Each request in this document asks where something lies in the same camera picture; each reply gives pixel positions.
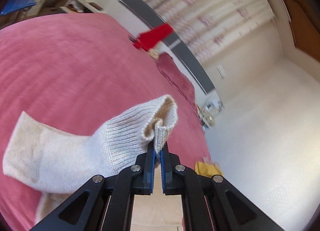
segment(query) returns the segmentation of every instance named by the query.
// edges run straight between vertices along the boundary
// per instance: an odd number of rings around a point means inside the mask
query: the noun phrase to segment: knitted fabric
[[[23,112],[4,154],[3,172],[43,192],[73,193],[96,174],[109,177],[133,165],[153,139],[158,154],[177,120],[169,95],[128,109],[91,137],[57,130]]]

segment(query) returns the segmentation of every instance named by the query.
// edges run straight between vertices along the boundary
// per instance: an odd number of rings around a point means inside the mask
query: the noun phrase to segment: triangular cutout
[[[257,217],[257,215],[231,191],[227,191],[226,196],[239,225],[244,225]]]
[[[59,218],[69,224],[76,225],[88,200],[89,194],[89,192],[83,192],[59,214]]]

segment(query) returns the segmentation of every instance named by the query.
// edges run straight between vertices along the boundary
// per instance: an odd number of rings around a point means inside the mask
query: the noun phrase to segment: silver screw
[[[181,165],[181,164],[178,164],[178,165],[176,166],[176,170],[177,170],[177,171],[184,171],[185,169],[186,169],[186,167],[183,166],[183,165]]]
[[[92,177],[93,182],[99,183],[103,180],[103,177],[101,175],[95,175]]]
[[[139,170],[141,170],[141,167],[139,165],[132,165],[131,170],[132,171],[139,171]]]
[[[213,176],[213,180],[216,183],[221,183],[223,181],[223,177],[220,175],[215,175],[215,176]]]

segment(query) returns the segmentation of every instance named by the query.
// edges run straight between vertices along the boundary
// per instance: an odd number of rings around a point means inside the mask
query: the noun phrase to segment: bed
[[[0,30],[1,160],[22,111],[37,121],[91,135],[126,109],[170,94],[179,121],[169,151],[193,168],[210,157],[194,89],[168,54],[158,63],[135,49],[129,33],[106,14],[57,14]],[[34,223],[41,193],[0,171],[0,212],[14,231]]]

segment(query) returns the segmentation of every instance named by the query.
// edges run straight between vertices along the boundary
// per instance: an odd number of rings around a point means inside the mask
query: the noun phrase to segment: curtain floral pattern
[[[169,23],[200,63],[270,21],[267,0],[144,0]]]

